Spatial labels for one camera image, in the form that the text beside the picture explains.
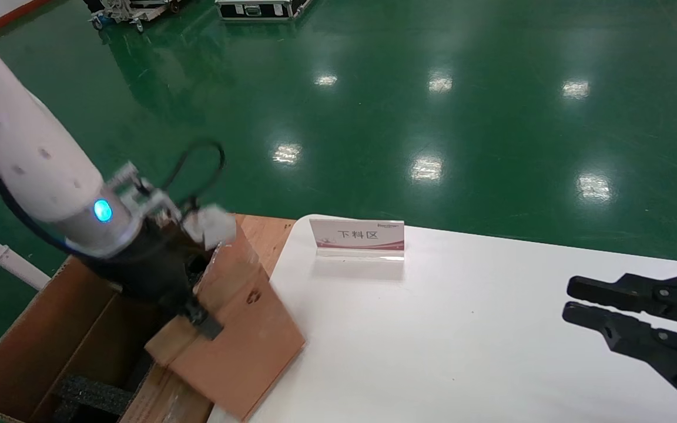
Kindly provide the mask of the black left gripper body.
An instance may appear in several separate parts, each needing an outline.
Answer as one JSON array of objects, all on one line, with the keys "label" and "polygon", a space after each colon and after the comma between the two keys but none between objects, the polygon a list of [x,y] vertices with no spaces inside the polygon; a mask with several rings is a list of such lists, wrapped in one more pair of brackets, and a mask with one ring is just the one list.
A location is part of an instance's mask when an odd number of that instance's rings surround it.
[{"label": "black left gripper body", "polygon": [[160,225],[147,219],[123,251],[110,258],[81,258],[81,262],[97,276],[120,286],[124,296],[202,323],[209,313],[194,288],[210,259],[212,252],[205,251],[178,224],[169,221]]}]

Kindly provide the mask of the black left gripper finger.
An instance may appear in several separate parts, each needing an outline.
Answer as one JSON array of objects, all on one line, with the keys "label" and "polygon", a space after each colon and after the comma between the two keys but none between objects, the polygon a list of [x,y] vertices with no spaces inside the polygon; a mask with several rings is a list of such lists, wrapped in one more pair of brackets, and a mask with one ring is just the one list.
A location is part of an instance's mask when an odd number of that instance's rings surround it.
[{"label": "black left gripper finger", "polygon": [[187,299],[183,313],[193,327],[209,340],[214,340],[222,331],[223,324],[212,315],[197,299]]}]

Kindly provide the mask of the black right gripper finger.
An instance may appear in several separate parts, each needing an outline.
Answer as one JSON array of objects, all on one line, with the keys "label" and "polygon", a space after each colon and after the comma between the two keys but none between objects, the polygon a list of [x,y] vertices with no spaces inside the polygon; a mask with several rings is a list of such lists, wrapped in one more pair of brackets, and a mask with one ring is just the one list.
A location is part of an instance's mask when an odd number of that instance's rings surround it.
[{"label": "black right gripper finger", "polygon": [[567,294],[572,299],[677,322],[677,277],[658,280],[626,273],[610,283],[573,276]]},{"label": "black right gripper finger", "polygon": [[562,318],[567,323],[596,330],[613,353],[647,363],[677,390],[677,332],[572,301],[564,306]]}]

